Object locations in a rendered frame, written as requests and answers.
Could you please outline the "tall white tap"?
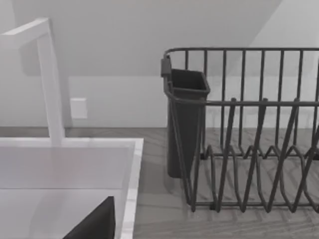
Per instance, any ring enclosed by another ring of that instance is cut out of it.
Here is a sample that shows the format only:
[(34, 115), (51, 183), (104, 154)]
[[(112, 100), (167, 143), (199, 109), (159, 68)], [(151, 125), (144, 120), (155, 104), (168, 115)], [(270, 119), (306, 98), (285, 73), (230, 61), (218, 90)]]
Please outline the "tall white tap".
[(0, 46), (18, 49), (37, 41), (49, 137), (0, 137), (0, 147), (61, 147), (65, 140), (57, 59), (48, 18), (37, 18), (0, 35)]

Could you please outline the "white wall socket plate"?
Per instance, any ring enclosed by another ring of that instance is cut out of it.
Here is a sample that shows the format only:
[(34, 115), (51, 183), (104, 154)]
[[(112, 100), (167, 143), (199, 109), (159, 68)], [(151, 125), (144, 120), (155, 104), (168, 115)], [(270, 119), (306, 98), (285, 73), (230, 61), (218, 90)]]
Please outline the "white wall socket plate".
[(70, 108), (72, 119), (83, 120), (88, 117), (86, 98), (71, 98)]

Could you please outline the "dark grey utensil holder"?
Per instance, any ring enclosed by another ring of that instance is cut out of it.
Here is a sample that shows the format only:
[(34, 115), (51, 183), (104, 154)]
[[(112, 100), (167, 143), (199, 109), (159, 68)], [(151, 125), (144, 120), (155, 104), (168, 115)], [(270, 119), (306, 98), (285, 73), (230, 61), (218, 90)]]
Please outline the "dark grey utensil holder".
[[(210, 93), (209, 83), (200, 71), (172, 69), (171, 79), (174, 95), (180, 99), (200, 100), (207, 99)], [(193, 104), (176, 105), (177, 122), (182, 142), (183, 160), (186, 167), (186, 175), (190, 175), (196, 147), (198, 106)], [(178, 151), (175, 132), (173, 129), (172, 114), (168, 114), (168, 151), (167, 173), (171, 178), (181, 178)]]

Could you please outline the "white sink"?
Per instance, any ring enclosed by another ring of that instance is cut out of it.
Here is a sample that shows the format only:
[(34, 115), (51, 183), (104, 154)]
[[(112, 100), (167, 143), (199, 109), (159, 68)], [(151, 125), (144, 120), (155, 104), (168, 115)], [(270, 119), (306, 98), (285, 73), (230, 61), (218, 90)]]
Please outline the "white sink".
[(62, 239), (108, 196), (115, 239), (133, 239), (144, 141), (65, 138), (0, 147), (0, 239)]

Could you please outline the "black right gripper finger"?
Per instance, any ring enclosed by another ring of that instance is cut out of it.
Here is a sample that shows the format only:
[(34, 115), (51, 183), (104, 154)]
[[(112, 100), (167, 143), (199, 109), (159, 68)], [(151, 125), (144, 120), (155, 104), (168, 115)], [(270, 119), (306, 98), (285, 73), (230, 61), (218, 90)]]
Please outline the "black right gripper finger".
[(62, 239), (115, 239), (114, 196), (108, 196)]

